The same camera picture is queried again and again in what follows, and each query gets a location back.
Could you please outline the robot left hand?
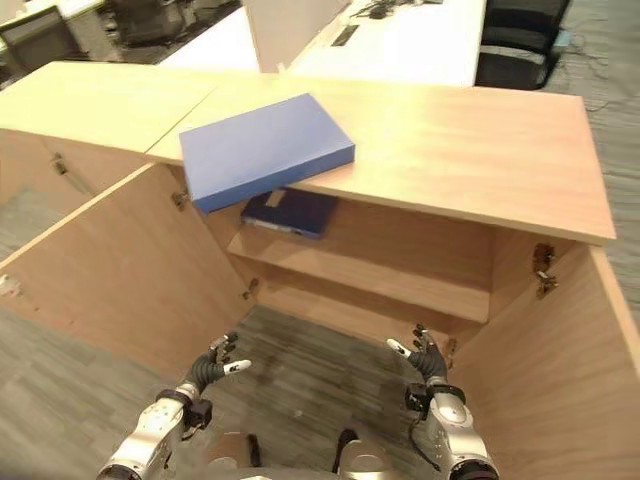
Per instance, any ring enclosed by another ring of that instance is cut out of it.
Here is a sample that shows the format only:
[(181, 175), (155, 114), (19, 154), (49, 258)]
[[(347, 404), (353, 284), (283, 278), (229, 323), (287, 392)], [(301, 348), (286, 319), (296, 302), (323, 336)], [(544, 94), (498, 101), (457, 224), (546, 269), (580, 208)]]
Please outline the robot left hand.
[(188, 370), (185, 381), (192, 384), (202, 394), (209, 385), (215, 384), (224, 377), (247, 370), (250, 360), (231, 361), (230, 353), (236, 348), (239, 335), (229, 331), (213, 340), (208, 350), (200, 355)]

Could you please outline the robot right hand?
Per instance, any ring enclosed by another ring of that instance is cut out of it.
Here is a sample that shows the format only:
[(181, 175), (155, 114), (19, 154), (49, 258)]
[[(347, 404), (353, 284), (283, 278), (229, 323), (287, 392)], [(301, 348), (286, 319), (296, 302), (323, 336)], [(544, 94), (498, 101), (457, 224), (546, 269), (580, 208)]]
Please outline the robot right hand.
[(447, 383), (447, 365), (430, 331), (421, 324), (413, 330), (414, 348), (402, 345), (398, 340), (388, 338), (386, 345), (399, 356), (405, 358), (418, 371), (426, 385)]

